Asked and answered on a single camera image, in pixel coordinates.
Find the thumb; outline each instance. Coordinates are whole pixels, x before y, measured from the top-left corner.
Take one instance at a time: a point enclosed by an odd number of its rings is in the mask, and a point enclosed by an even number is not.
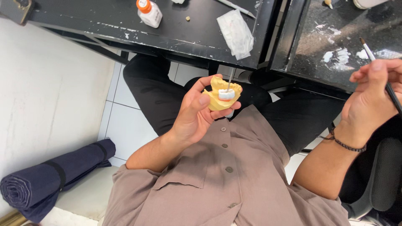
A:
[[[370,64],[368,78],[369,87],[367,90],[375,95],[383,94],[388,81],[388,70],[384,61],[374,60]]]
[[[208,94],[202,94],[195,98],[183,112],[183,120],[193,120],[197,113],[208,106],[210,102]]]

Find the dental model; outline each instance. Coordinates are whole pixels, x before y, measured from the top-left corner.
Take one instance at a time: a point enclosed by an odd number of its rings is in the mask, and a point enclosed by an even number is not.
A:
[[[234,98],[234,90],[233,89],[229,89],[229,92],[227,89],[220,89],[218,90],[219,94],[218,94],[218,98],[221,101],[230,101]]]
[[[234,102],[240,97],[242,87],[236,83],[230,83],[229,91],[227,92],[228,83],[220,77],[212,77],[211,79],[212,92],[204,89],[203,93],[209,95],[211,102],[208,108],[211,111],[221,111],[230,108]]]

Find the black pants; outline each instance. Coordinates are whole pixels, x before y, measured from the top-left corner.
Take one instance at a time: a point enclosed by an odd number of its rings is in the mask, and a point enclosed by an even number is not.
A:
[[[184,87],[169,77],[170,62],[137,54],[123,70],[124,80],[140,109],[158,136],[173,126],[181,101],[198,78],[191,79]],[[267,119],[282,140],[290,156],[300,152],[322,133],[344,105],[343,101],[299,91],[272,102],[269,93],[261,87],[236,82],[242,86],[239,98],[241,109],[253,104]]]

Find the beaded bracelet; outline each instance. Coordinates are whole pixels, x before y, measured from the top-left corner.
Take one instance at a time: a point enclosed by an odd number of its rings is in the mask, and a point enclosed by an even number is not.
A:
[[[347,146],[346,144],[340,142],[339,140],[337,140],[335,138],[334,129],[335,129],[335,127],[332,128],[332,130],[331,130],[332,137],[330,137],[330,138],[326,138],[326,137],[323,137],[323,136],[320,136],[320,135],[318,135],[317,137],[323,138],[325,140],[335,140],[335,142],[338,143],[339,145],[341,145],[342,147],[344,147],[344,148],[346,148],[348,150],[354,151],[354,152],[362,153],[362,152],[367,150],[367,144],[365,144],[364,147],[362,147],[362,148],[351,148],[351,147]]]

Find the fingernail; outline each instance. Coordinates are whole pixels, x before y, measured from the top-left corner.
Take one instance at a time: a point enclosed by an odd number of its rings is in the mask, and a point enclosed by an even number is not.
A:
[[[383,68],[383,62],[381,60],[375,60],[371,63],[371,69],[373,71],[380,71]]]
[[[206,103],[209,103],[209,96],[207,94],[202,94],[200,97],[200,104],[205,105]]]

